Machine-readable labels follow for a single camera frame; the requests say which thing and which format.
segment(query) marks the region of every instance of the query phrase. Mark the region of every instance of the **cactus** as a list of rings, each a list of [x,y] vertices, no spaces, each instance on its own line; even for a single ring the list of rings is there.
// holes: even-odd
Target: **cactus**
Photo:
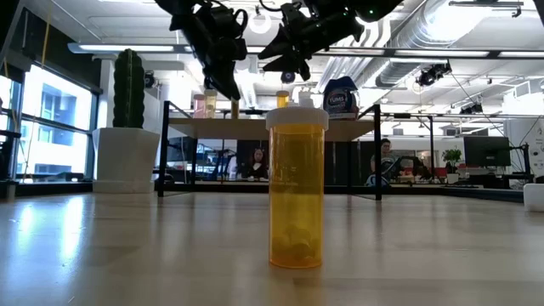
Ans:
[[[143,128],[144,126],[144,68],[142,59],[131,49],[119,53],[116,60],[113,126]]]

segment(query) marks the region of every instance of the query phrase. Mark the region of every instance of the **table surface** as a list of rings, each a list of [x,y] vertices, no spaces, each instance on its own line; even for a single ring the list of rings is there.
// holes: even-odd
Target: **table surface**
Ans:
[[[170,118],[169,125],[198,139],[268,140],[263,119],[190,119]],[[374,129],[372,121],[330,120],[325,141],[351,141]]]
[[[544,214],[326,195],[323,266],[268,263],[268,195],[0,203],[0,305],[542,306]]]

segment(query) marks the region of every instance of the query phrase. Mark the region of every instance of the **shelf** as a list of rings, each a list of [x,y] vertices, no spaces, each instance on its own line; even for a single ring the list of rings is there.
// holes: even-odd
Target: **shelf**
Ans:
[[[169,125],[197,139],[268,140],[263,119],[187,119],[171,118]],[[325,141],[351,141],[374,129],[372,121],[329,121]]]

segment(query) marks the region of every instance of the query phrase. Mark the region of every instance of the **potted plant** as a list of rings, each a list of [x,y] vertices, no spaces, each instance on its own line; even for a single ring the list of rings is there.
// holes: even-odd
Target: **potted plant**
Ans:
[[[456,164],[461,160],[461,150],[451,149],[442,152],[442,160],[446,163],[448,184],[454,184],[459,180]]]
[[[145,131],[144,68],[131,49],[115,62],[113,127],[93,131],[97,170],[93,191],[99,193],[150,193],[160,135]]]

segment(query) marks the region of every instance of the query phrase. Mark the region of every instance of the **green plant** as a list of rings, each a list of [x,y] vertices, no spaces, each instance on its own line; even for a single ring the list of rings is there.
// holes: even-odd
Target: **green plant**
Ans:
[[[442,160],[444,162],[450,162],[454,167],[461,160],[461,150],[457,149],[457,147],[455,149],[445,150],[442,152]]]
[[[143,128],[145,71],[142,59],[133,50],[126,49],[119,53],[115,68],[113,126]]]

